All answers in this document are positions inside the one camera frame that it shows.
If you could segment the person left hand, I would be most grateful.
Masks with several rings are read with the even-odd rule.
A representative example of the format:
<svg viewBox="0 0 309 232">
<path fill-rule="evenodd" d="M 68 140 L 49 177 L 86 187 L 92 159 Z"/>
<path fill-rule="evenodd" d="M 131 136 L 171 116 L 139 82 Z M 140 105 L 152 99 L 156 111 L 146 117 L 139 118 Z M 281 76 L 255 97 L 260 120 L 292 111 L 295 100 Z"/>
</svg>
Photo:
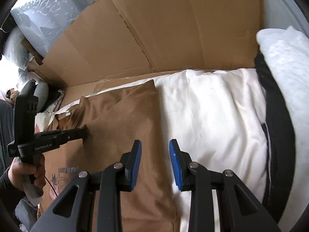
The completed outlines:
<svg viewBox="0 0 309 232">
<path fill-rule="evenodd" d="M 8 178 L 11 184 L 20 191 L 24 191 L 23 179 L 24 175 L 34 175 L 34 185 L 40 189 L 46 185 L 45 179 L 45 156 L 40 155 L 37 165 L 29 165 L 21 162 L 19 157 L 15 157 L 8 170 Z"/>
</svg>

